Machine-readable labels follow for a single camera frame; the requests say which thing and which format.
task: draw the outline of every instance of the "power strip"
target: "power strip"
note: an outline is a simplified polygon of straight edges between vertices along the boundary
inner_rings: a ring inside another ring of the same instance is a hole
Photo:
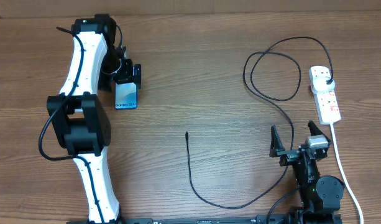
[[[320,124],[329,124],[331,134],[333,135],[333,144],[335,157],[337,159],[339,171],[341,172],[347,191],[351,195],[353,202],[359,212],[360,224],[364,224],[363,212],[353,194],[349,183],[347,182],[344,169],[342,168],[341,160],[339,158],[337,140],[335,137],[334,123],[341,120],[337,97],[334,92],[335,83],[327,84],[325,80],[330,78],[330,71],[324,66],[313,66],[309,69],[310,88],[313,92],[314,102],[316,103],[317,114],[319,116]]]
[[[324,78],[331,77],[329,69],[324,66],[311,67],[309,69],[309,77],[320,124],[333,124],[341,120],[335,91],[329,88],[324,90],[320,88],[319,91],[314,91],[316,85],[313,85],[313,83],[316,79],[323,80]]]

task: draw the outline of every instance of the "wooden surface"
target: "wooden surface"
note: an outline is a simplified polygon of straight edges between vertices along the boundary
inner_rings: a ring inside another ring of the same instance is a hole
[[[269,158],[270,127],[277,125],[288,149],[290,126],[275,108],[247,92],[242,69],[252,52],[307,35],[331,54],[344,170],[366,223],[381,223],[381,11],[114,18],[130,58],[143,69],[136,110],[116,111],[114,94],[99,92],[112,124],[109,167],[125,217],[253,217],[291,191],[295,182],[289,169],[275,189],[241,210],[203,203],[189,185],[185,131],[194,184],[205,199],[235,206],[265,191],[283,172],[278,159]],[[71,37],[55,26],[70,27],[74,20],[0,19],[0,223],[64,223],[88,216],[74,162],[47,161],[37,149],[48,117],[47,97],[63,85],[73,51]],[[309,135],[307,122],[318,122],[308,69],[328,61],[309,40],[274,50],[294,57],[303,72],[297,96],[278,103],[294,122],[297,147]],[[291,61],[268,55],[255,82],[264,93],[284,98],[295,90],[297,73]],[[327,126],[319,127],[330,135]],[[51,156],[67,153],[52,127],[44,148]],[[318,167],[322,175],[341,178],[332,149]],[[292,197],[277,212],[299,202]],[[344,223],[357,223],[348,193],[340,214]]]
[[[381,10],[381,0],[0,0],[1,18]]]

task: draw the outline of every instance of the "phone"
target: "phone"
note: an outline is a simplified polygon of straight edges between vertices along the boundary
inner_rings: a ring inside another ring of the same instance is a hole
[[[135,83],[116,83],[116,110],[136,109],[138,107],[138,87]]]

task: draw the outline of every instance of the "power plug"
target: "power plug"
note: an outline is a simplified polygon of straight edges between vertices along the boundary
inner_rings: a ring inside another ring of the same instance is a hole
[[[330,85],[326,83],[326,80],[331,78],[329,69],[323,66],[314,66],[310,68],[309,75],[320,124],[333,124],[341,120],[334,91],[335,82],[333,80]]]
[[[330,84],[327,81],[331,79],[331,74],[328,68],[324,66],[313,66],[309,69],[310,87],[314,94],[331,91],[335,88],[335,81]]]

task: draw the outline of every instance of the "black wire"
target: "black wire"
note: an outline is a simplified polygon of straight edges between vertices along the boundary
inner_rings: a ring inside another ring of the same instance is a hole
[[[270,210],[269,210],[269,212],[268,212],[268,214],[267,214],[267,216],[266,216],[266,224],[269,224],[269,218],[270,218],[270,216],[271,216],[273,210],[275,210],[276,206],[277,206],[278,204],[280,204],[282,201],[284,201],[286,198],[288,198],[289,196],[295,194],[295,192],[297,192],[298,190],[299,190],[299,187],[296,188],[296,189],[294,189],[294,190],[292,190],[290,193],[288,193],[288,194],[282,196],[279,200],[277,200],[276,203],[274,203],[274,205],[272,206],[272,208],[270,208]]]
[[[120,43],[118,43],[118,48],[121,47],[122,45],[122,32],[121,32],[121,28],[119,25],[116,24],[116,27],[118,28],[118,30],[120,31]]]
[[[264,193],[260,194],[258,197],[256,197],[255,199],[251,200],[250,202],[246,203],[246,204],[243,204],[243,205],[240,205],[240,206],[237,206],[237,207],[227,207],[227,206],[222,206],[222,205],[217,205],[215,203],[212,203],[212,202],[209,202],[207,200],[205,200],[202,196],[200,196],[195,187],[193,186],[193,182],[191,181],[191,169],[190,169],[190,153],[189,153],[189,133],[186,132],[185,134],[185,137],[186,137],[186,147],[187,147],[187,151],[188,151],[188,167],[189,167],[189,180],[190,180],[190,186],[191,186],[191,189],[193,189],[193,192],[195,193],[195,195],[200,199],[202,200],[203,202],[207,203],[207,204],[210,204],[210,205],[213,205],[215,207],[218,207],[218,208],[224,208],[224,209],[240,209],[240,208],[244,208],[252,203],[254,203],[256,200],[260,199],[261,197],[263,197],[265,194],[269,193],[270,190],[272,190],[274,187],[276,187],[276,185],[283,179],[288,167],[285,168],[284,170],[284,173],[282,174],[282,176],[279,178],[278,181],[276,181],[276,183],[274,183],[269,189],[267,189]]]
[[[296,62],[296,60],[294,58],[292,58],[291,56],[288,56],[286,54],[283,54],[283,53],[280,53],[280,52],[271,52],[270,49],[272,49],[274,46],[276,46],[277,44],[281,43],[281,42],[284,42],[286,40],[292,40],[292,39],[311,39],[311,40],[314,40],[316,41],[317,43],[319,43],[324,51],[326,52],[327,54],[327,58],[328,58],[328,61],[329,61],[329,64],[330,64],[330,67],[331,67],[331,78],[330,80],[327,81],[327,84],[330,84],[333,80],[333,77],[334,77],[334,70],[333,70],[333,63],[331,62],[331,58],[328,54],[328,51],[326,49],[326,47],[323,45],[323,43],[321,43],[319,40],[315,39],[315,38],[312,38],[312,37],[291,37],[291,38],[287,38],[287,39],[283,39],[283,40],[280,40],[276,43],[274,43],[272,46],[270,46],[266,51],[264,52],[255,52],[253,54],[251,54],[248,58],[247,58],[247,61],[246,63],[244,64],[244,69],[243,69],[243,73],[242,73],[242,77],[243,77],[243,82],[244,82],[244,85],[246,86],[246,88],[255,96],[259,97],[260,99],[262,100],[265,100],[266,102],[274,105],[280,112],[283,113],[284,117],[286,117],[287,121],[290,123],[290,126],[291,126],[291,145],[290,145],[290,150],[293,149],[293,144],[294,144],[294,136],[295,136],[295,131],[294,131],[294,124],[292,123],[292,120],[290,119],[290,117],[286,114],[286,112],[284,112],[284,110],[281,109],[281,107],[279,107],[279,105],[275,104],[272,100],[274,101],[288,101],[290,99],[292,99],[297,93],[298,93],[298,90],[300,89],[300,85],[301,85],[301,68],[300,68],[300,65],[298,64],[298,62]],[[246,68],[247,68],[247,64],[248,64],[248,61],[250,60],[250,58],[256,54],[262,54],[258,60],[256,61],[256,63],[254,64],[254,66],[252,67],[252,70],[251,70],[251,73],[250,73],[250,81],[251,81],[251,84],[252,84],[252,87],[254,88],[254,90],[259,93],[260,95],[258,95],[256,92],[252,91],[251,88],[249,87],[249,85],[247,84],[246,82]],[[275,55],[280,55],[280,56],[284,56],[286,58],[289,58],[290,60],[292,60],[296,66],[298,67],[298,71],[299,71],[299,74],[300,74],[300,77],[299,77],[299,80],[298,80],[298,85],[296,86],[296,90],[294,92],[294,94],[292,94],[292,96],[288,97],[288,98],[285,98],[285,99],[278,99],[278,98],[273,98],[273,97],[270,97],[270,96],[267,96],[265,94],[263,94],[261,91],[258,90],[258,88],[254,85],[254,81],[252,79],[252,74],[254,73],[254,70],[255,70],[255,67],[257,66],[258,62],[260,61],[260,59],[266,55],[266,54],[275,54]],[[200,196],[196,189],[194,188],[193,186],[193,181],[191,179],[191,166],[190,166],[190,153],[189,153],[189,134],[186,132],[185,134],[185,137],[186,137],[186,147],[187,147],[187,152],[188,152],[188,168],[189,168],[189,181],[190,181],[190,186],[193,190],[193,192],[195,193],[195,195],[200,199],[202,200],[203,202],[205,203],[208,203],[210,205],[213,205],[215,207],[219,207],[219,208],[225,208],[225,209],[240,209],[240,208],[244,208],[250,204],[252,204],[253,202],[255,202],[256,200],[258,200],[259,198],[263,197],[265,194],[267,194],[268,192],[270,192],[284,177],[284,175],[286,174],[287,172],[287,169],[288,167],[285,168],[282,176],[276,181],[276,183],[274,183],[269,189],[267,189],[264,193],[262,193],[261,195],[259,195],[258,197],[256,197],[255,199],[251,200],[249,203],[246,203],[244,205],[241,205],[241,206],[238,206],[238,207],[226,207],[226,206],[222,206],[222,205],[217,205],[215,203],[212,203],[212,202],[209,202],[207,200],[205,200],[202,196]]]
[[[279,44],[279,43],[281,43],[281,42],[284,42],[284,41],[286,41],[286,40],[292,40],[292,39],[310,39],[310,40],[314,40],[314,41],[316,41],[317,43],[319,43],[319,44],[323,47],[324,51],[326,52],[326,55],[327,55],[327,58],[328,58],[328,62],[329,62],[329,66],[330,66],[330,69],[331,69],[331,78],[330,78],[329,80],[327,80],[327,84],[331,84],[331,83],[333,82],[333,78],[334,78],[334,70],[333,70],[333,63],[332,63],[332,61],[331,61],[331,57],[329,56],[329,53],[328,53],[326,47],[324,46],[324,44],[323,44],[322,42],[320,42],[318,39],[315,39],[315,38],[313,38],[313,37],[290,37],[290,38],[283,39],[283,40],[280,40],[280,41],[274,43],[272,46],[270,46],[270,47],[269,47],[269,48],[268,48],[268,49],[267,49],[267,50],[266,50],[266,51],[265,51],[265,52],[258,58],[258,60],[257,60],[257,62],[255,63],[254,67],[252,68],[252,71],[254,71],[254,68],[255,68],[255,66],[257,66],[259,60],[260,60],[263,56],[265,56],[265,54],[267,54],[267,53],[270,51],[270,49],[272,49],[274,46],[276,46],[277,44]],[[252,86],[257,90],[257,92],[258,92],[259,94],[261,94],[262,96],[264,96],[264,97],[266,97],[266,98],[269,98],[269,99],[273,100],[273,98],[270,98],[270,97],[264,95],[263,93],[261,93],[261,92],[254,86],[253,81],[252,81],[252,72],[251,72],[251,84],[252,84]]]
[[[98,198],[96,196],[95,186],[94,186],[93,177],[92,177],[92,173],[91,173],[91,168],[90,168],[89,162],[85,158],[77,156],[77,155],[62,156],[62,157],[50,157],[50,156],[46,155],[46,153],[44,153],[44,150],[42,149],[42,139],[44,138],[45,132],[47,131],[47,128],[48,128],[49,124],[52,122],[52,119],[56,115],[57,111],[60,110],[63,106],[65,106],[66,102],[73,95],[73,93],[74,93],[74,91],[75,91],[75,89],[77,87],[78,79],[80,78],[81,69],[83,67],[83,62],[84,62],[84,51],[85,51],[85,49],[84,49],[83,43],[80,40],[80,38],[76,34],[72,33],[69,30],[66,30],[64,28],[56,27],[56,29],[58,29],[58,30],[60,30],[62,32],[66,32],[68,34],[71,34],[78,41],[78,43],[80,44],[80,47],[81,47],[81,57],[80,57],[80,64],[78,65],[78,70],[77,70],[76,78],[75,78],[75,80],[73,82],[73,86],[72,86],[70,92],[67,94],[66,98],[62,101],[60,106],[51,114],[51,116],[48,118],[47,122],[45,122],[44,127],[41,130],[40,137],[39,137],[39,151],[40,151],[40,154],[44,158],[46,158],[46,159],[48,159],[50,161],[63,161],[63,160],[67,160],[67,159],[80,159],[80,160],[82,160],[84,162],[84,164],[85,164],[85,166],[86,166],[86,168],[88,170],[88,174],[90,176],[91,189],[92,189],[92,194],[93,194],[93,197],[94,197],[94,202],[96,204],[96,207],[98,208],[98,212],[99,212],[99,216],[101,218],[101,221],[102,221],[102,223],[104,223],[102,210],[101,210],[101,207],[100,207],[100,204],[99,204],[99,200],[98,200]]]
[[[265,101],[271,103],[271,104],[274,105],[276,108],[278,108],[278,109],[284,114],[284,116],[286,117],[286,119],[288,120],[288,122],[290,123],[290,125],[291,125],[291,146],[290,146],[290,150],[292,150],[292,149],[293,149],[293,143],[294,143],[295,132],[294,132],[294,125],[293,125],[292,120],[290,119],[290,117],[286,114],[286,112],[284,112],[284,110],[281,109],[281,107],[279,107],[278,105],[276,105],[274,102],[272,102],[272,101],[270,101],[270,100],[268,100],[268,99],[266,99],[266,98],[264,98],[264,97],[262,97],[262,96],[256,94],[255,92],[253,92],[253,91],[249,88],[249,86],[248,86],[248,84],[247,84],[247,82],[246,82],[246,68],[247,68],[248,61],[250,60],[250,58],[251,58],[252,56],[254,56],[254,55],[256,55],[256,54],[263,54],[263,53],[265,53],[265,54],[281,55],[281,56],[284,56],[284,57],[286,57],[286,58],[291,59],[291,60],[296,64],[296,66],[298,67],[299,74],[300,74],[300,78],[299,78],[299,81],[298,81],[298,86],[296,87],[296,90],[295,90],[294,94],[293,94],[291,97],[289,97],[289,98],[287,98],[287,99],[283,99],[283,100],[269,97],[271,100],[287,101],[287,100],[292,99],[292,98],[296,95],[296,93],[298,92],[298,90],[299,90],[299,88],[300,88],[300,85],[301,85],[301,68],[300,68],[298,62],[296,62],[296,60],[295,60],[294,58],[292,58],[292,57],[290,57],[290,56],[288,56],[288,55],[286,55],[286,54],[279,53],[279,52],[255,52],[255,53],[251,54],[251,55],[248,57],[248,59],[247,59],[247,61],[246,61],[246,64],[244,65],[244,71],[243,71],[243,81],[244,81],[244,84],[246,85],[247,89],[248,89],[252,94],[254,94],[255,96],[258,96],[259,98],[261,98],[261,99],[263,99],[263,100],[265,100]],[[191,180],[190,153],[189,153],[189,143],[188,143],[188,140],[189,140],[189,135],[188,135],[188,133],[186,132],[186,146],[187,146],[187,151],[188,151],[188,167],[189,167],[189,180],[190,180],[190,186],[191,186],[191,188],[193,189],[193,192],[195,193],[195,195],[196,195],[200,200],[202,200],[203,202],[208,203],[208,204],[210,204],[210,205],[213,205],[213,206],[215,206],[215,207],[225,208],[225,209],[240,209],[240,208],[244,208],[244,207],[246,207],[246,206],[248,206],[248,205],[254,203],[256,200],[260,199],[260,198],[263,197],[265,194],[269,193],[274,187],[276,187],[276,185],[277,185],[278,183],[280,183],[280,181],[283,179],[283,177],[284,177],[284,175],[286,174],[287,169],[288,169],[288,167],[286,167],[286,168],[284,169],[284,171],[283,171],[282,176],[276,181],[276,183],[274,183],[274,184],[273,184],[269,189],[267,189],[264,193],[260,194],[258,197],[256,197],[255,199],[251,200],[250,202],[248,202],[248,203],[246,203],[246,204],[243,204],[243,205],[240,205],[240,206],[237,206],[237,207],[226,207],[226,206],[222,206],[222,205],[217,205],[217,204],[215,204],[215,203],[212,203],[212,202],[209,202],[209,201],[205,200],[202,196],[200,196],[200,195],[197,193],[197,191],[195,190],[195,188],[194,188],[194,186],[193,186],[193,182],[192,182],[192,180]]]

